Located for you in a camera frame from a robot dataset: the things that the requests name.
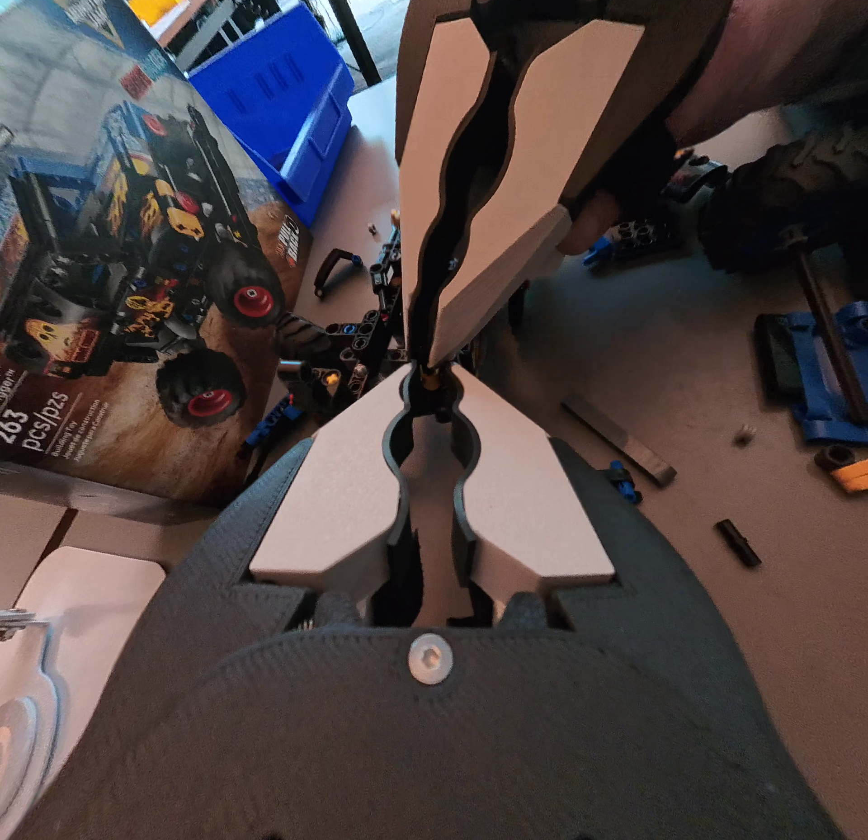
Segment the blue storage bin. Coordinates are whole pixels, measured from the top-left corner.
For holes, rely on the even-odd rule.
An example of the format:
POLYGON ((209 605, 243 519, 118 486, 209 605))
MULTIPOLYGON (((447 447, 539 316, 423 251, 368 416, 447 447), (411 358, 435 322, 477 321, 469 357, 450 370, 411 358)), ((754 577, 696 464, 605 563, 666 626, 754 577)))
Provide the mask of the blue storage bin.
POLYGON ((348 66, 311 11, 295 5, 189 79, 310 227, 352 124, 354 91, 348 66))

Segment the short black pin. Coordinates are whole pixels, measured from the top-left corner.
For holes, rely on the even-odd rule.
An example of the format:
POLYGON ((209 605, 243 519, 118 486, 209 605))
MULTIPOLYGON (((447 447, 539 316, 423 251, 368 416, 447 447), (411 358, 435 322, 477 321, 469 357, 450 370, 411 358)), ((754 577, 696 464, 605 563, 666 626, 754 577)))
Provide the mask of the short black pin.
POLYGON ((753 569, 762 565, 761 558, 732 520, 719 520, 713 528, 743 566, 753 569))

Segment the toy truck chassis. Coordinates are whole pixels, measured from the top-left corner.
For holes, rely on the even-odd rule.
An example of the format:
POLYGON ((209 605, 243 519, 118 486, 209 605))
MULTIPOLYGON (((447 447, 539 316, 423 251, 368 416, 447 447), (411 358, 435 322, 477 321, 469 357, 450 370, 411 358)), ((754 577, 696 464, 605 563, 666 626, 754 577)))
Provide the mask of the toy truck chassis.
POLYGON ((321 423, 352 406, 363 394, 408 362, 402 300, 400 228, 392 227, 369 270, 377 305, 358 322, 320 327, 331 351, 314 363, 280 360, 278 377, 295 404, 321 423))

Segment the orange block with black pin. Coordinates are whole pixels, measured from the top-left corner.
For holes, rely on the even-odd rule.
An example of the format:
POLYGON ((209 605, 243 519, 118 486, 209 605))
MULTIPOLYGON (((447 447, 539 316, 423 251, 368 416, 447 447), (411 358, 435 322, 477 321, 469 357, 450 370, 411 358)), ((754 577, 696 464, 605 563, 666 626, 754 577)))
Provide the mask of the orange block with black pin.
POLYGON ((819 449, 813 460, 846 493, 867 491, 867 458, 843 444, 832 444, 819 449))

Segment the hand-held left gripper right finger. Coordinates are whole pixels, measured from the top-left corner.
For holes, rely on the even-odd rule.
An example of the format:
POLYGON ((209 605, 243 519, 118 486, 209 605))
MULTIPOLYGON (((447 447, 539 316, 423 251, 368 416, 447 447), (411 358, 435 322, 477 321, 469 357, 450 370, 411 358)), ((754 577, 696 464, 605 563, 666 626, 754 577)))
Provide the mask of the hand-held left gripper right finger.
POLYGON ((458 573, 501 607, 520 593, 611 583, 614 565, 548 433, 464 368, 452 377, 458 573))

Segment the toy truck set box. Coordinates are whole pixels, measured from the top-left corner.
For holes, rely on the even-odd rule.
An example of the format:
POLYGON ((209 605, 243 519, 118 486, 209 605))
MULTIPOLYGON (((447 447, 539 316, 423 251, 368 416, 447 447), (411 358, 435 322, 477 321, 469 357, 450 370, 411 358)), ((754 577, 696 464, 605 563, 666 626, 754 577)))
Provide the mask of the toy truck set box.
POLYGON ((309 229, 125 0, 2 0, 2 493, 241 490, 309 229))

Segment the blue body panel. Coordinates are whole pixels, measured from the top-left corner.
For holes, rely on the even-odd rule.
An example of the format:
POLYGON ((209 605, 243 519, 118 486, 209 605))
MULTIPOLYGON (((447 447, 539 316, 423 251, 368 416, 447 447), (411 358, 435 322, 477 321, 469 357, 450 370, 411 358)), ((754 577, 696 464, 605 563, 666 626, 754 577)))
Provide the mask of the blue body panel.
POLYGON ((866 425, 852 421, 813 314, 758 315, 753 345, 766 400, 789 408, 807 444, 866 447, 866 425))

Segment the black plate with round holes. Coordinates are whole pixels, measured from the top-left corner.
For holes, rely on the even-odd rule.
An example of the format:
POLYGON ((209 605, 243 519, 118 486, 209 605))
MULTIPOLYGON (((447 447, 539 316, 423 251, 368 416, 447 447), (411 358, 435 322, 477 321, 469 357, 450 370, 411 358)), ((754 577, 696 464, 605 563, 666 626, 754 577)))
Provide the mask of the black plate with round holes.
POLYGON ((680 248, 684 242, 675 220, 662 213, 618 223, 609 230, 607 237, 614 261, 668 252, 680 248))

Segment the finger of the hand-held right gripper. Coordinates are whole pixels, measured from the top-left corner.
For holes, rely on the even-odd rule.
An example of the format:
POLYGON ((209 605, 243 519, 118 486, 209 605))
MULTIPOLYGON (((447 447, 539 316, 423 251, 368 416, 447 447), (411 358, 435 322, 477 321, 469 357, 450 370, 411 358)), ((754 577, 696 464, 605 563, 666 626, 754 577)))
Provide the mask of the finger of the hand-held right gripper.
POLYGON ((509 72, 470 16, 433 28, 399 212, 408 355, 444 366, 509 290, 509 72))
POLYGON ((571 221, 561 197, 644 32, 594 20, 528 65, 509 113, 504 175, 472 217, 461 265, 439 296, 430 367, 471 341, 521 282, 558 259, 571 221))

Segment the white document stand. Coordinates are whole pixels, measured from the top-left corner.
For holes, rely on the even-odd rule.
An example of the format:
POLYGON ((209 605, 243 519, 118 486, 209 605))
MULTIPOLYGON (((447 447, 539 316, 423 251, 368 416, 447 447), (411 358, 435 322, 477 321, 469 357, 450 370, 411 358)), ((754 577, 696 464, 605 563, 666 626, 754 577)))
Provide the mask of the white document stand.
POLYGON ((165 577, 155 562, 60 547, 2 609, 3 839, 69 758, 165 577))

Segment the person's right hand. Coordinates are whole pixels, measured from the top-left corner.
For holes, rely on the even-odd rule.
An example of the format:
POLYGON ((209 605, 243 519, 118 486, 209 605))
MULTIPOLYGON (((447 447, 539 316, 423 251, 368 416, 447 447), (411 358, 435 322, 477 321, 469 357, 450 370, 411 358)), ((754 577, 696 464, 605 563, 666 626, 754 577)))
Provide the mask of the person's right hand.
POLYGON ((867 0, 732 0, 700 75, 666 126, 678 147, 825 86, 866 39, 867 0))

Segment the blue beam piece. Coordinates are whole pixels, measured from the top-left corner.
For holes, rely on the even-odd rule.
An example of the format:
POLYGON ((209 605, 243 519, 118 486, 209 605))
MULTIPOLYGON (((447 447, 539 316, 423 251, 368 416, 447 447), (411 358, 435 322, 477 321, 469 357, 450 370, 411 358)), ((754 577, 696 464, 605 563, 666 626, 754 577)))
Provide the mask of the blue beam piece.
POLYGON ((236 457, 246 459, 256 450, 270 442, 278 442, 305 412, 295 404, 293 394, 282 397, 255 425, 241 443, 236 457))

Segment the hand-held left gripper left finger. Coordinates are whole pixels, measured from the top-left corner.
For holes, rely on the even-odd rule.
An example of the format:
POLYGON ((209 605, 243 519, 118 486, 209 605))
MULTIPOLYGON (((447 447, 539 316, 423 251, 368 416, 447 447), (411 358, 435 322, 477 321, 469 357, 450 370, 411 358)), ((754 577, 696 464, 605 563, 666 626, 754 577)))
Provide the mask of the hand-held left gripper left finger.
POLYGON ((250 563, 256 580, 371 598, 388 574, 399 481, 385 434, 404 410, 406 364, 312 437, 250 563))

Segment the black arch piece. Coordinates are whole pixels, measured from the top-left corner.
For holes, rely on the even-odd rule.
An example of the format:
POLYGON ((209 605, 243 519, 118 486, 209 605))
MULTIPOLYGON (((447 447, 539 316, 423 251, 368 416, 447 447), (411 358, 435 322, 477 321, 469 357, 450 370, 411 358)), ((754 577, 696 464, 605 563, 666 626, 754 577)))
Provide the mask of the black arch piece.
POLYGON ((331 273, 339 262, 346 261, 355 269, 363 268, 362 258, 349 250, 333 248, 326 255, 313 281, 313 291, 316 298, 323 300, 326 295, 327 283, 331 273))

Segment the black metal pole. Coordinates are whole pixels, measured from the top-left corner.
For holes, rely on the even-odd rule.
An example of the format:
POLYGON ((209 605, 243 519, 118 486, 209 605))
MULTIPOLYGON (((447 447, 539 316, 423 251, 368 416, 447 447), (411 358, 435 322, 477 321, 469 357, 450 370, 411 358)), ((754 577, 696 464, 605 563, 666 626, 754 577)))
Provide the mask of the black metal pole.
POLYGON ((382 81, 381 75, 378 72, 348 0, 328 0, 328 2, 339 22, 340 29, 355 58, 358 71, 362 74, 366 86, 377 86, 382 81))

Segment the grey desk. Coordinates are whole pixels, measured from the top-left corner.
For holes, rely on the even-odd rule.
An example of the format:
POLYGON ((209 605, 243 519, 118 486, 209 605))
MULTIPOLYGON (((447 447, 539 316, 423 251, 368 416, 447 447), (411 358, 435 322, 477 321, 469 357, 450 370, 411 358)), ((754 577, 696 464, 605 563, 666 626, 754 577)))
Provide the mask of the grey desk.
MULTIPOLYGON (((396 206, 395 81, 351 98, 350 131, 313 227, 314 268, 331 245, 373 239, 396 206)), ((734 278, 700 253, 605 277, 570 260, 535 283, 519 335, 496 319, 484 381, 594 467, 614 455, 561 407, 577 391, 677 471, 665 489, 633 470, 644 514, 708 590, 751 666, 781 737, 850 838, 866 838, 866 494, 823 477, 785 410, 765 405, 754 317, 804 306, 786 271, 734 278), (754 441, 732 445, 743 425, 754 441), (731 519, 762 560, 743 566, 713 528, 731 519)), ((450 554, 449 428, 415 424, 405 465, 425 567, 416 628, 472 613, 450 554)), ((171 570, 208 526, 153 527, 61 514, 2 497, 2 607, 17 606, 58 546, 171 570)))

